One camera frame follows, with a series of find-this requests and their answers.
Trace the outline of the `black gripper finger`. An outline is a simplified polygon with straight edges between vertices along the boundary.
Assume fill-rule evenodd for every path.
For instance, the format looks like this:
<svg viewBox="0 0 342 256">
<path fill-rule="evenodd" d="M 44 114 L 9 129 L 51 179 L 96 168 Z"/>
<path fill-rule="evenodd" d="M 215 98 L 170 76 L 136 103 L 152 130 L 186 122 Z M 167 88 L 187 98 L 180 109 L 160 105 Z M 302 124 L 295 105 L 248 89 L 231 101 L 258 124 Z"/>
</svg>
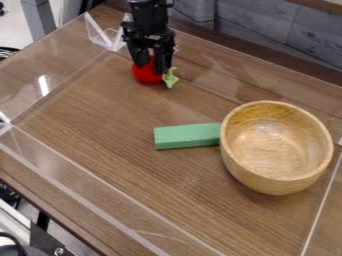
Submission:
<svg viewBox="0 0 342 256">
<path fill-rule="evenodd" d="M 138 67 L 143 67 L 150 62 L 148 48 L 139 45 L 136 42 L 128 42 L 128 50 Z"/>
<path fill-rule="evenodd" d="M 163 74 L 171 67 L 174 48 L 158 44 L 154 47 L 154 69 L 156 74 Z"/>
</svg>

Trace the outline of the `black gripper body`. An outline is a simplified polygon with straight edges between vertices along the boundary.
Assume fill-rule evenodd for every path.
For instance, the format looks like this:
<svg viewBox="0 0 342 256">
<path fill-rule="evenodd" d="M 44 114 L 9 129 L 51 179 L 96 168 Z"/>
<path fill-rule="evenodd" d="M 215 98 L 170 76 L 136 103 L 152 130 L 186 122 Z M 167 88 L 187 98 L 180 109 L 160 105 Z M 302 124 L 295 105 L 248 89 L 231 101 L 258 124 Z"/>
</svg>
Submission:
<svg viewBox="0 0 342 256">
<path fill-rule="evenodd" d="M 174 0 L 128 0 L 131 19 L 122 22 L 123 39 L 134 49 L 171 44 L 175 32 L 168 28 L 168 9 Z"/>
</svg>

